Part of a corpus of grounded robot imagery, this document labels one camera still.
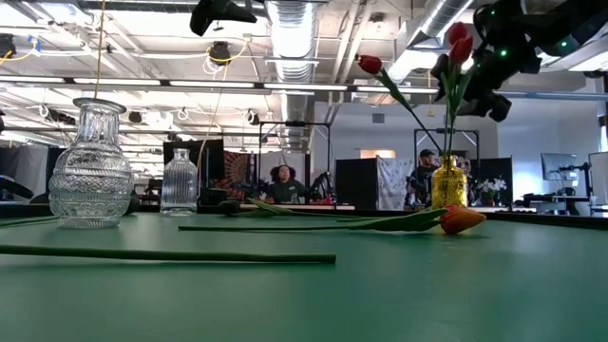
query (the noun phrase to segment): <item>monitor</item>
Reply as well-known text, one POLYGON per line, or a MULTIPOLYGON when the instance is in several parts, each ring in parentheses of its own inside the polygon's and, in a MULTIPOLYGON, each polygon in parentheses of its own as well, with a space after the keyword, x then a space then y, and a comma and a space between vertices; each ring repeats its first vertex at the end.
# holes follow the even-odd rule
POLYGON ((577 170, 561 170, 577 164, 577 155, 569 153, 542 153, 542 178, 545 181, 578 181, 577 170))

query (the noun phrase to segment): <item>desk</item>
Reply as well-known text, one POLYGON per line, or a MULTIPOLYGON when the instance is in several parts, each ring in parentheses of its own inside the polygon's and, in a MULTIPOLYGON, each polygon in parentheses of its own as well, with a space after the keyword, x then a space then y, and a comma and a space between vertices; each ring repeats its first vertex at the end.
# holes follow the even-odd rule
MULTIPOLYGON (((570 342, 601 341, 608 334, 608 232, 494 220, 459 237, 437 231, 177 230, 179 224, 226 219, 231 218, 139 213, 123 218, 119 229, 6 228, 0 243, 334 252, 337 263, 191 265, 0 256, 0 340, 570 342)), ((319 220, 281 224, 307 219, 319 220)))
MULTIPOLYGON (((292 210, 354 210, 354 205, 323 205, 323 204, 273 204, 277 207, 292 209, 292 210)), ((257 206, 250 203, 242 203, 240 205, 243 209, 256 209, 257 206)))

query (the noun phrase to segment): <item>wall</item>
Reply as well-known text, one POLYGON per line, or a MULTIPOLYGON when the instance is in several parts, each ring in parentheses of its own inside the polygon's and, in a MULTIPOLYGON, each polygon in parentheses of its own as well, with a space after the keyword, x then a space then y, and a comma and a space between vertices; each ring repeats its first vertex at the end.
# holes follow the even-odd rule
MULTIPOLYGON (((315 115, 318 122, 325 119, 327 105, 315 104, 315 115)), ((428 128, 443 127, 443 105, 433 105, 434 114, 429 117, 429 106, 421 105, 414 109, 418 118, 428 128)), ((480 131, 480 155, 492 158, 498 153, 497 125, 491 120, 482 118, 460 118, 456 122, 459 129, 477 129, 480 131)), ((418 123, 400 105, 383 105, 372 107, 367 104, 342 104, 332 126, 332 164, 335 160, 358 159, 360 149, 394 150, 399 159, 413 159, 414 129, 418 123), (385 123, 371 123, 371 113, 385 114, 385 123)), ((418 140, 424 133, 418 133, 418 140)), ((443 135, 433 134, 435 141, 443 148, 443 135)), ((436 149, 429 138, 418 145, 418 151, 436 149)), ((452 149, 466 150, 475 158, 475 146, 464 136, 454 136, 452 149)), ((313 174, 317 175, 327 168, 327 142, 318 132, 313 137, 313 174)))
MULTIPOLYGON (((578 92, 594 92, 593 85, 578 92)), ((509 116, 498 125, 499 156, 513 157, 513 198, 561 188, 560 181, 542 180, 541 153, 572 153, 578 164, 588 162, 588 154, 599 151, 597 115, 594 102, 514 100, 509 116)), ((578 185, 566 185, 584 195, 582 173, 579 178, 578 185)))
MULTIPOLYGON (((594 92, 594 85, 588 83, 579 92, 594 92)), ((515 200, 526 193, 545 194, 561 188, 559 181, 542 180, 541 153, 574 153, 582 164, 589 153, 599 151, 598 103, 522 99, 512 103, 502 123, 496 124, 489 118, 462 117, 456 127, 479 130, 481 158, 512 156, 515 200)), ((325 119, 326 111, 327 104, 315 104, 318 122, 325 119)), ((432 118, 428 111, 428 105, 415 108, 427 128, 442 127, 445 107, 434 105, 432 118)), ((358 149, 391 149, 397 158, 413 159, 415 128, 418 124, 399 105, 342 104, 332 126, 332 160, 359 158, 358 149), (371 113, 384 113, 386 122, 371 123, 371 113)), ((443 136, 437 136, 436 141, 443 146, 443 136)), ((433 148, 429 139, 419 145, 419 150, 423 148, 433 148)), ((453 149, 467 150, 471 158, 475 157, 475 147, 461 135, 455 136, 453 149)), ((326 167, 327 142, 315 135, 313 173, 325 171, 326 167)), ((582 174, 579 185, 574 187, 577 194, 584 194, 582 174)))

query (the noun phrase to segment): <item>glass vase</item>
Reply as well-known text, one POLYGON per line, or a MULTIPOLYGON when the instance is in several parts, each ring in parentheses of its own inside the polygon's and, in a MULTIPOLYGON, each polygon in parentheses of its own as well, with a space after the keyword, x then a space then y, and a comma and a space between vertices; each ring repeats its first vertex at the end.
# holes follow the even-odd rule
POLYGON ((186 216, 197 213, 197 167, 190 161, 190 150, 175 148, 173 160, 162 173, 161 213, 186 216))
POLYGON ((50 210, 64 227, 114 227, 133 190, 129 161, 119 147, 119 115, 126 108, 91 98, 73 103, 80 107, 78 135, 53 169, 50 210))
POLYGON ((442 157, 441 167, 433 172, 431 206, 433 209, 446 205, 466 207, 466 175, 456 166, 457 156, 442 157))

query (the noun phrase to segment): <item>flower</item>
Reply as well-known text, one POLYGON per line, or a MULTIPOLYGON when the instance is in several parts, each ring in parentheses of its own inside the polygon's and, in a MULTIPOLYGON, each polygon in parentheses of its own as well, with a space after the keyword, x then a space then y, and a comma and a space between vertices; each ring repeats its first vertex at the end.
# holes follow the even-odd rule
POLYGON ((461 66, 473 51, 473 37, 467 36, 461 38, 454 43, 451 51, 449 52, 449 61, 453 65, 461 66))
POLYGON ((376 56, 360 55, 358 56, 359 66, 363 71, 372 75, 376 75, 382 69, 382 60, 376 56))
POLYGON ((474 210, 457 205, 447 205, 446 209, 447 213, 440 217, 441 228, 446 234, 455 235, 485 221, 485 215, 474 210))
POLYGON ((459 39, 465 39, 468 36, 468 30, 463 22, 457 22, 449 28, 447 32, 447 40, 450 45, 455 45, 459 39))

